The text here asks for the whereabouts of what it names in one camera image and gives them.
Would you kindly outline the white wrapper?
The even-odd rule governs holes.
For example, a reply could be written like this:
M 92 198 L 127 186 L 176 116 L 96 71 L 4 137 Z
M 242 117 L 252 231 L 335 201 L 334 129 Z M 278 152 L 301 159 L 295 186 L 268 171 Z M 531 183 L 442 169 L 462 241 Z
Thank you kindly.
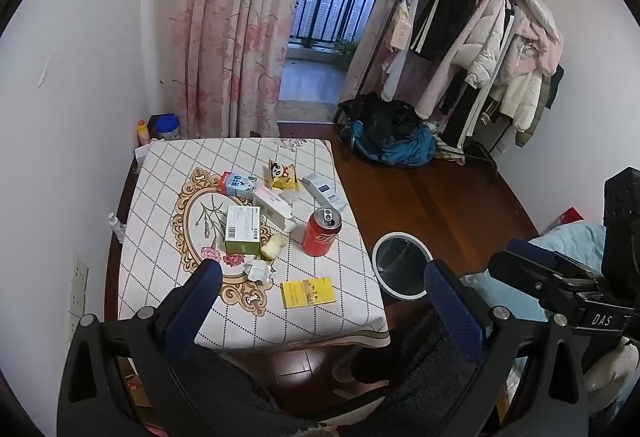
M 250 282 L 268 284 L 272 281 L 273 270 L 269 261 L 253 259 L 245 264 L 243 271 Z

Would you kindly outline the green white carton box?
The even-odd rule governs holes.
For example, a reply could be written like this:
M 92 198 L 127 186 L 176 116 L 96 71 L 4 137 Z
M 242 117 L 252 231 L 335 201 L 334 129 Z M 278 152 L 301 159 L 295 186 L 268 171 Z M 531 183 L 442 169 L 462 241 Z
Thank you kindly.
M 260 209 L 230 205 L 227 209 L 224 249 L 229 254 L 257 255 L 260 249 Z

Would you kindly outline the yellow tissue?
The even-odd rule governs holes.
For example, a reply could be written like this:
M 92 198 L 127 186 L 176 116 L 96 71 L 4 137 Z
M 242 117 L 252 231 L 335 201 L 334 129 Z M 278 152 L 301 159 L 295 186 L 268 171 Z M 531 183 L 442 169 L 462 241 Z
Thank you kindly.
M 280 233 L 271 235 L 269 240 L 260 246 L 260 253 L 266 261 L 274 261 L 288 245 L 288 238 Z

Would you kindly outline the yellow packet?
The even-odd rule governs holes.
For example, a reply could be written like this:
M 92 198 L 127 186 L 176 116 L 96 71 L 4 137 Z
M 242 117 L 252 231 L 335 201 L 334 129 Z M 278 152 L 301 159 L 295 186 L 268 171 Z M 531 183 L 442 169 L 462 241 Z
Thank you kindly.
M 328 305 L 336 301 L 329 277 L 283 282 L 281 292 L 286 309 Z

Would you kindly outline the pink white box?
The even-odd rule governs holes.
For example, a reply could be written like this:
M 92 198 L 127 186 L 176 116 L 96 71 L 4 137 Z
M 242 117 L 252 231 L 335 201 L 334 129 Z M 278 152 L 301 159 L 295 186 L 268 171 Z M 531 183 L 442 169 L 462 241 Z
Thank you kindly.
M 260 207 L 268 220 L 282 230 L 286 229 L 286 225 L 293 218 L 292 206 L 266 186 L 255 190 L 253 203 Z

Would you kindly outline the blue white milk carton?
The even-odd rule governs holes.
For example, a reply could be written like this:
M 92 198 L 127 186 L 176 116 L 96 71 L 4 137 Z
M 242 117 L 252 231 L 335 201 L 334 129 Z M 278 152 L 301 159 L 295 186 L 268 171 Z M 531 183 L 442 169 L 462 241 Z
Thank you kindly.
M 218 183 L 220 193 L 246 201 L 253 200 L 256 188 L 257 178 L 254 175 L 242 175 L 232 171 L 225 171 Z

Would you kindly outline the red soda can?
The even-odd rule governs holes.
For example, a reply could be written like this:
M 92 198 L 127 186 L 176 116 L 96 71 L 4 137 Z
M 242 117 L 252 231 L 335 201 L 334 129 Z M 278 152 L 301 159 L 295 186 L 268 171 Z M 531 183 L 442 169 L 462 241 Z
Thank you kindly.
M 303 251 L 311 257 L 329 253 L 342 229 L 341 213 L 330 206 L 317 208 L 309 217 L 303 236 Z

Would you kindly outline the yellow snack bag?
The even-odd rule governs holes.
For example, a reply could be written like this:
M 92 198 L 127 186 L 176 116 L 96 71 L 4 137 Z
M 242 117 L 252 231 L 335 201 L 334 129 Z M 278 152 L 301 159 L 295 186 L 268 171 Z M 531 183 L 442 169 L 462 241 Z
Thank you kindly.
M 269 186 L 282 191 L 299 189 L 296 167 L 294 164 L 281 164 L 276 160 L 269 161 Z

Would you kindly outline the grey oligopeptides box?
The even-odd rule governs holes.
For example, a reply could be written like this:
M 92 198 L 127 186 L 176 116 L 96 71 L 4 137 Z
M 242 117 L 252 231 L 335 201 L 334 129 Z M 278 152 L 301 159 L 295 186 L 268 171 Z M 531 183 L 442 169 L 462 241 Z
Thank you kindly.
M 343 212 L 346 202 L 337 195 L 334 186 L 329 180 L 317 174 L 309 174 L 302 178 L 302 183 L 314 199 L 322 207 L 332 207 Z

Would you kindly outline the white round trash bin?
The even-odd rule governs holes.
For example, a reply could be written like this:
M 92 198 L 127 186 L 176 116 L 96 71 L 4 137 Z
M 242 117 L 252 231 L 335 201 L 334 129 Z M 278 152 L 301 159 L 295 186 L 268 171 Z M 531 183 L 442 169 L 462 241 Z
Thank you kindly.
M 418 301 L 426 295 L 424 272 L 432 260 L 426 245 L 406 232 L 386 233 L 371 254 L 378 284 L 398 301 Z

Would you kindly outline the red blanket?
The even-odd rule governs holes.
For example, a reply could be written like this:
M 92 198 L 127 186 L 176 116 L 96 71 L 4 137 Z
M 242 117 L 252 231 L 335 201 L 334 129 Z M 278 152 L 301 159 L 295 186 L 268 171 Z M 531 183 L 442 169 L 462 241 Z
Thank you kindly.
M 548 224 L 547 227 L 544 228 L 544 233 L 547 233 L 557 227 L 568 225 L 569 223 L 574 223 L 575 221 L 583 220 L 584 217 L 579 214 L 578 210 L 575 207 L 568 208 L 565 212 L 562 212 L 561 215 L 556 217 Z

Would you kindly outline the white spray bottle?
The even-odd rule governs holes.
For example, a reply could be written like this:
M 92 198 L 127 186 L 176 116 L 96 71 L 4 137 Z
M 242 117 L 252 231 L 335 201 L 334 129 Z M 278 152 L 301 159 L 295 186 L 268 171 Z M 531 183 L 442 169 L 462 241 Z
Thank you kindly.
M 119 241 L 120 244 L 124 243 L 126 226 L 117 218 L 114 212 L 110 212 L 107 219 L 117 241 Z

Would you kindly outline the white checked tablecloth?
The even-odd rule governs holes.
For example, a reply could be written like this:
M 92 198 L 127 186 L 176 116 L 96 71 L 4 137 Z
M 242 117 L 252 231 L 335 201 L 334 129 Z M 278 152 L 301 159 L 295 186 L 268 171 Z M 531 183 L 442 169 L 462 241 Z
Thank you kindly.
M 303 186 L 281 202 L 269 182 L 273 169 L 344 192 L 324 140 L 151 143 L 126 221 L 119 318 L 160 305 L 211 259 L 221 288 L 200 344 L 219 351 L 387 345 L 382 294 L 352 208 L 342 207 L 331 246 L 311 254 L 303 237 L 320 203 Z

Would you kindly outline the blue black clothes pile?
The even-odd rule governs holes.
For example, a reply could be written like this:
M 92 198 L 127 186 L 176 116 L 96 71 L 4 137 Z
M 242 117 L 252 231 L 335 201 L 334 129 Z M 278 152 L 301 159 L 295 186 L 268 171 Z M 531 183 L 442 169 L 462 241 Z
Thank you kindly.
M 333 124 L 344 155 L 355 153 L 378 165 L 421 167 L 437 151 L 434 134 L 410 104 L 385 101 L 376 92 L 337 105 Z

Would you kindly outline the clothes rack with coats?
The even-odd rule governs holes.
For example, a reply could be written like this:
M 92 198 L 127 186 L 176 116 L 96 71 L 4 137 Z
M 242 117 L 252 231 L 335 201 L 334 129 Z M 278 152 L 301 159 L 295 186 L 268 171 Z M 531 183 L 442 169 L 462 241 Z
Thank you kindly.
M 410 104 L 434 134 L 434 158 L 460 164 L 494 116 L 534 129 L 563 41 L 541 0 L 378 0 L 342 102 L 376 92 Z

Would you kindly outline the balcony railing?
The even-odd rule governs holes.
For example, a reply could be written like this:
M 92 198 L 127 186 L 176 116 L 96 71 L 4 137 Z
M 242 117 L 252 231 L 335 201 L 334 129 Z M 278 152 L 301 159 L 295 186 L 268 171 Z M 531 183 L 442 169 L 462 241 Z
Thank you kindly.
M 290 43 L 330 48 L 359 42 L 375 0 L 296 0 Z

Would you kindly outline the pink floral curtain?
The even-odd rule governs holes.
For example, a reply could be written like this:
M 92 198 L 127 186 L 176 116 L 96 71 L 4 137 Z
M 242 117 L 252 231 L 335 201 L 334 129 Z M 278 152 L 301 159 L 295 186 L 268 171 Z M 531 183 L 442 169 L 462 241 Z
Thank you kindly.
M 273 137 L 296 0 L 175 0 L 176 109 L 187 138 Z

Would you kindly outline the white wall power strip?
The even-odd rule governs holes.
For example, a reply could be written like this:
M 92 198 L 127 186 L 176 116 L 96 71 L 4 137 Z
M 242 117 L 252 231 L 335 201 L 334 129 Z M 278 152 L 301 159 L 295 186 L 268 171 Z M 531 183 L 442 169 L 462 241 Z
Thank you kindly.
M 88 276 L 88 266 L 75 254 L 72 259 L 72 272 L 70 272 L 70 296 L 68 296 L 67 308 L 68 343 L 72 341 L 81 318 L 85 316 Z

